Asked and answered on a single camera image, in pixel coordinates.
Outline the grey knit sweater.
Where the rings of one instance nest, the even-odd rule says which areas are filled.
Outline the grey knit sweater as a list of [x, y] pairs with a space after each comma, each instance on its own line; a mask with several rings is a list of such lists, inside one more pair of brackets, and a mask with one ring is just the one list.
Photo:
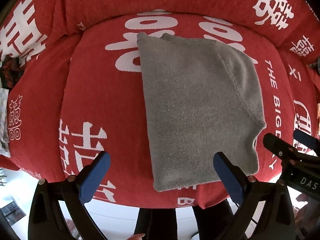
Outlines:
[[256, 174], [255, 146], [266, 122], [252, 60], [204, 38], [140, 33], [137, 45], [154, 189], [218, 181], [216, 152]]

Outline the floral patterned cloth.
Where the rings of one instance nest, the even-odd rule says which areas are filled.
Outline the floral patterned cloth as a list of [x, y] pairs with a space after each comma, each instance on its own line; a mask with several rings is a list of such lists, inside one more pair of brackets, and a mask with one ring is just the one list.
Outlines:
[[9, 151], [9, 136], [7, 128], [7, 103], [8, 103], [9, 90], [1, 88], [0, 93], [0, 136], [1, 136], [1, 155], [10, 158]]

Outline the red blanket with white characters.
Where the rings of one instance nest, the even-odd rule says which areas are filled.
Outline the red blanket with white characters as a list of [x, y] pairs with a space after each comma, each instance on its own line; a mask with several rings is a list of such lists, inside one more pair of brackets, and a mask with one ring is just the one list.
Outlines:
[[295, 128], [317, 133], [319, 82], [309, 64], [319, 56], [319, 18], [306, 0], [19, 0], [1, 26], [1, 59], [23, 69], [7, 103], [15, 165], [56, 182], [106, 151], [97, 200], [205, 209], [227, 198], [219, 180], [154, 189], [140, 33], [215, 40], [252, 60], [266, 122], [255, 146], [259, 180], [281, 171], [266, 133], [288, 143]]

